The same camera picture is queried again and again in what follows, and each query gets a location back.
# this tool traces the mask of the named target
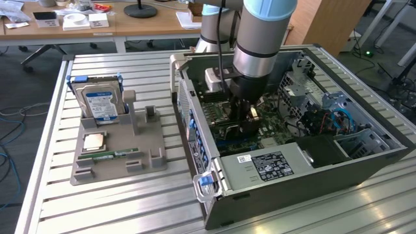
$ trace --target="hard drive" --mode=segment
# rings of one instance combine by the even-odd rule
[[[119,122],[119,115],[127,113],[123,103],[123,78],[79,76],[67,78],[69,86],[78,98],[85,118],[94,118],[98,125]]]

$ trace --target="office chair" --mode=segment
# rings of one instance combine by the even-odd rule
[[[98,48],[98,45],[95,43],[90,43],[90,47],[93,49]],[[43,45],[34,54],[31,54],[30,57],[26,58],[26,60],[21,63],[23,66],[23,70],[29,73],[34,72],[34,68],[31,66],[27,66],[27,64],[37,59],[45,52],[47,52],[50,49],[58,50],[63,55],[67,55],[67,52],[61,48],[59,45]],[[27,47],[26,46],[19,46],[19,50],[26,52]]]

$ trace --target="blue hard drive label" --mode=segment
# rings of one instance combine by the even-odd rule
[[[294,174],[294,170],[282,152],[253,157],[263,181],[270,181]]]
[[[111,102],[111,92],[97,92],[86,94],[93,116],[99,121],[113,121],[118,118],[117,105]]]

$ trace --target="table leg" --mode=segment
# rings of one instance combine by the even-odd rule
[[[403,56],[402,60],[399,61],[398,65],[399,66],[405,66],[410,60],[411,60],[411,57],[416,55],[416,43],[415,45],[413,46],[413,48],[410,49],[409,53]]]
[[[389,0],[389,1],[385,3],[385,6],[383,6],[383,8],[382,8],[379,14],[377,15],[375,20],[373,21],[370,27],[369,27],[367,30],[366,30],[366,33],[363,34],[363,36],[362,36],[362,38],[361,38],[361,40],[359,40],[359,45],[361,45],[361,47],[363,47],[365,42],[367,41],[367,39],[369,39],[369,37],[370,37],[373,31],[375,30],[375,28],[377,28],[377,26],[378,26],[378,24],[379,24],[379,22],[381,22],[383,16],[386,15],[386,12],[389,11],[389,9],[390,9],[393,3],[394,3],[394,0]]]
[[[115,43],[117,43],[117,49],[118,49],[118,53],[126,53],[126,37],[115,37]]]
[[[394,22],[391,23],[389,29],[386,30],[383,36],[381,37],[377,46],[382,47],[383,43],[386,42],[386,40],[389,39],[393,31],[395,30],[398,24],[401,23],[403,17],[406,16],[406,14],[409,13],[410,9],[413,9],[413,7],[410,5],[407,5],[403,9],[403,11],[399,13],[399,15],[397,16]]]

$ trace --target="red wire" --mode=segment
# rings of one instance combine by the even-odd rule
[[[319,130],[319,133],[322,133],[322,132],[323,132],[325,122],[326,122],[327,115],[329,115],[329,113],[326,113],[326,114],[325,114],[323,123],[321,124],[321,130]]]

